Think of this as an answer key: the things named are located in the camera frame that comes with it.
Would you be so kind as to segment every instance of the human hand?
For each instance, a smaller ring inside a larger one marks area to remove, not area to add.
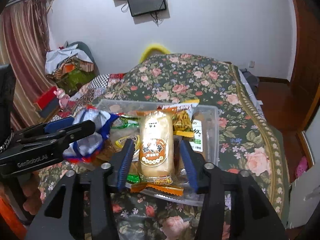
[[[39,181],[38,172],[35,171],[31,178],[21,186],[23,193],[27,198],[26,202],[23,204],[23,208],[31,215],[36,215],[42,205],[40,191],[38,189]],[[0,182],[0,198],[10,204],[9,198],[6,195],[6,190],[6,187]]]

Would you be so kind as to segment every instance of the wooden floor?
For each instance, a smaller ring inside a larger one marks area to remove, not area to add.
[[[268,123],[282,132],[290,182],[293,182],[295,169],[304,156],[296,138],[296,130],[307,114],[309,102],[295,98],[288,85],[271,82],[259,83],[257,99],[263,102],[261,107]],[[290,239],[294,239],[300,230],[287,229],[287,234]]]

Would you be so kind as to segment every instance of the pink pig figurine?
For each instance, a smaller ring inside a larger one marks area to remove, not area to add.
[[[65,93],[65,91],[62,89],[62,88],[58,88],[57,91],[54,91],[53,92],[57,98],[59,99],[59,105],[60,105],[60,108],[61,109],[65,109],[67,104],[68,104],[68,101],[70,99],[70,96],[67,95]]]

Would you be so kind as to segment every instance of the pink slipper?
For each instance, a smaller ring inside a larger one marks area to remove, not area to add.
[[[306,157],[302,157],[296,169],[296,178],[299,178],[308,169],[308,162]]]

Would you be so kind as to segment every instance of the orange sleeve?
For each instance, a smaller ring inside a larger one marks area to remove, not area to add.
[[[7,204],[2,198],[0,198],[0,213],[10,227],[12,232],[20,239],[23,240],[26,236],[27,230],[17,218],[16,214],[12,210],[11,206]]]

